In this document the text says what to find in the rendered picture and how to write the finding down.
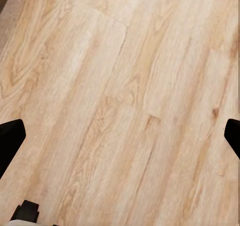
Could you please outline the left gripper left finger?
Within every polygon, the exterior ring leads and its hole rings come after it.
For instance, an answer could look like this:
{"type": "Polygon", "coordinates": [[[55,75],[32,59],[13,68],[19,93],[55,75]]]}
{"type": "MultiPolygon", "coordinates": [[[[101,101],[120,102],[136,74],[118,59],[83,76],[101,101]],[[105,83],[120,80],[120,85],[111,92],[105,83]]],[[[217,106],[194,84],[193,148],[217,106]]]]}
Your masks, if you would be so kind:
{"type": "Polygon", "coordinates": [[[26,138],[22,119],[0,124],[0,179],[26,138]]]}

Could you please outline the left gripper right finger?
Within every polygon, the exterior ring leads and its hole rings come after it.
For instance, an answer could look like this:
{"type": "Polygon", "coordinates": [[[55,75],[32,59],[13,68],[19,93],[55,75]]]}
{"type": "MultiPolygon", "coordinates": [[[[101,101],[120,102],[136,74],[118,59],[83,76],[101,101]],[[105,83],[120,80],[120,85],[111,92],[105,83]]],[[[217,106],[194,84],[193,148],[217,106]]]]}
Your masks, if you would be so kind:
{"type": "Polygon", "coordinates": [[[224,137],[240,159],[240,120],[227,121],[224,137]]]}

